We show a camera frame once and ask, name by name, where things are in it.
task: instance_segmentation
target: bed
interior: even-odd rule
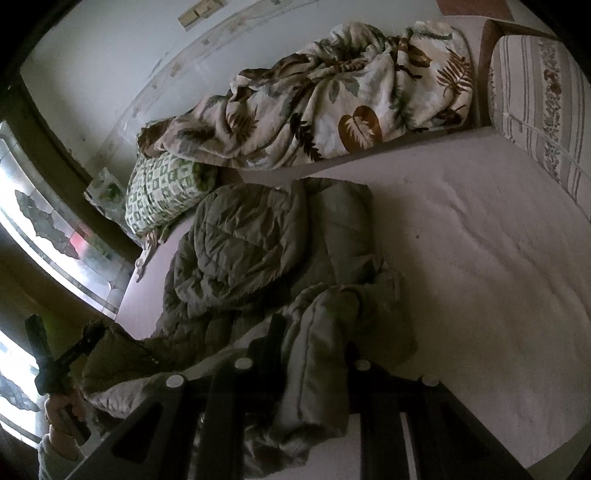
[[[487,127],[315,175],[371,188],[408,283],[418,352],[385,367],[439,377],[526,467],[591,419],[591,225],[525,151]],[[135,338],[154,329],[189,225],[125,294],[117,322]]]

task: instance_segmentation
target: blanket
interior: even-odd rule
[[[150,125],[139,144],[148,155],[269,170],[460,125],[471,99],[469,52],[449,25],[416,22],[393,36],[352,22],[270,69],[241,71],[227,95]]]
[[[312,446],[346,431],[347,344],[390,365],[414,349],[400,276],[374,247],[371,201],[366,186],[329,179],[209,193],[171,262],[156,331],[137,341],[108,324],[83,371],[85,397],[125,418],[169,372],[200,378],[244,355],[279,312],[286,389],[275,411],[249,425],[246,474],[304,462]],[[387,359],[378,338],[389,343]]]

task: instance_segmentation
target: leaf pattern blanket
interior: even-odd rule
[[[225,167],[270,170],[356,153],[408,131],[460,125],[472,99],[461,34],[416,22],[399,36],[352,22],[270,69],[246,69],[227,95],[140,133],[169,151]]]

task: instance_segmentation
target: hand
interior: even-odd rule
[[[72,390],[69,395],[50,395],[45,400],[45,415],[47,420],[54,429],[65,435],[72,435],[70,427],[62,419],[59,413],[61,408],[65,408],[68,405],[72,406],[72,413],[80,421],[84,421],[84,407],[82,406],[82,399],[77,389]]]
[[[80,458],[80,450],[76,446],[76,441],[72,436],[70,427],[61,419],[59,410],[72,406],[72,413],[80,420],[84,421],[84,407],[78,390],[73,390],[69,395],[51,395],[45,400],[45,415],[51,424],[49,428],[49,442],[51,446],[62,457],[69,460]]]

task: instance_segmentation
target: green patterned pillow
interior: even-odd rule
[[[129,179],[125,221],[137,236],[174,220],[215,187],[217,167],[164,152],[139,155]]]

